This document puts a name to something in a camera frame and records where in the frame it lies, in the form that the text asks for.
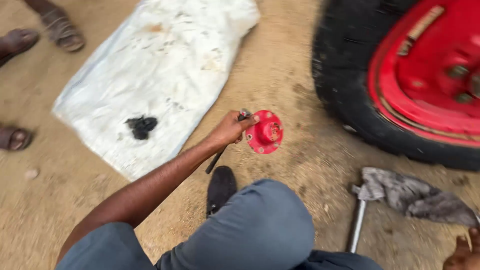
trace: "metal pipe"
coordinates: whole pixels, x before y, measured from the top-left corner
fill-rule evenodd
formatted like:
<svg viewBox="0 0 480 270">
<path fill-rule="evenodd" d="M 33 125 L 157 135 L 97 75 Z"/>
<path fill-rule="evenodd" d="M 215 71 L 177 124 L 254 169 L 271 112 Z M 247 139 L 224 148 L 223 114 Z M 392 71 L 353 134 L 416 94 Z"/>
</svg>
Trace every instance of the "metal pipe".
<svg viewBox="0 0 480 270">
<path fill-rule="evenodd" d="M 363 216 L 365 215 L 365 209 L 367 208 L 367 201 L 358 200 L 357 210 L 355 218 L 353 220 L 353 228 L 350 232 L 350 240 L 347 246 L 347 252 L 356 253 L 357 246 L 359 244 L 361 226 L 363 224 Z"/>
</svg>

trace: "man's right hand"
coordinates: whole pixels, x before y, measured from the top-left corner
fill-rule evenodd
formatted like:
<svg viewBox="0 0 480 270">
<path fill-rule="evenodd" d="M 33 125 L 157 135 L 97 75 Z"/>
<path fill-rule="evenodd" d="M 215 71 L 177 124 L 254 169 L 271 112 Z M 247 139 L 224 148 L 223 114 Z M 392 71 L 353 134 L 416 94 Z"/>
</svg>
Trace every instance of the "man's right hand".
<svg viewBox="0 0 480 270">
<path fill-rule="evenodd" d="M 469 229 L 468 234 L 472 248 L 465 236 L 456 238 L 456 249 L 444 263 L 443 270 L 480 270 L 480 232 L 479 229 Z"/>
</svg>

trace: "black shoe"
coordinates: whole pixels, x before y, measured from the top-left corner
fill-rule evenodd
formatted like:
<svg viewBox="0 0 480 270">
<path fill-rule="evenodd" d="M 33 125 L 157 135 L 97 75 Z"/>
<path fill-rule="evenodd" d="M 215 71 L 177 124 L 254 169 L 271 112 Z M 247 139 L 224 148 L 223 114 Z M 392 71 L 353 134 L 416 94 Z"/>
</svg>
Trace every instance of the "black shoe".
<svg viewBox="0 0 480 270">
<path fill-rule="evenodd" d="M 207 191 L 207 218 L 217 213 L 237 192 L 237 180 L 232 169 L 220 166 L 215 169 Z"/>
</svg>

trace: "grey rag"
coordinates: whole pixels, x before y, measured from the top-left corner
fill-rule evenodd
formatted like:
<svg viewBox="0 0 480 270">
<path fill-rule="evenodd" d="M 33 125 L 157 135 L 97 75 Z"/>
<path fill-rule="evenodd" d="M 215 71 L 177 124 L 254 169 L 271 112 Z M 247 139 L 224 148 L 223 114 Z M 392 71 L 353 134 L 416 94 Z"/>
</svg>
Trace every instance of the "grey rag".
<svg viewBox="0 0 480 270">
<path fill-rule="evenodd" d="M 364 184 L 361 187 L 352 188 L 360 200 L 382 200 L 407 217 L 468 227 L 480 225 L 476 213 L 455 194 L 442 191 L 419 178 L 365 167 L 362 179 Z"/>
</svg>

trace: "pebble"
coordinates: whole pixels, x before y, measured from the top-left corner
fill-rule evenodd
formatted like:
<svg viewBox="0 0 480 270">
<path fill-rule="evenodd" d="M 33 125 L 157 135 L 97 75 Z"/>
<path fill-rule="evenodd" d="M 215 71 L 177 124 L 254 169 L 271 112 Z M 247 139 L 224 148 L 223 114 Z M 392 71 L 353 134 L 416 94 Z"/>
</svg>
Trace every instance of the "pebble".
<svg viewBox="0 0 480 270">
<path fill-rule="evenodd" d="M 31 169 L 25 172 L 25 179 L 31 180 L 35 179 L 40 172 L 38 169 Z"/>
</svg>

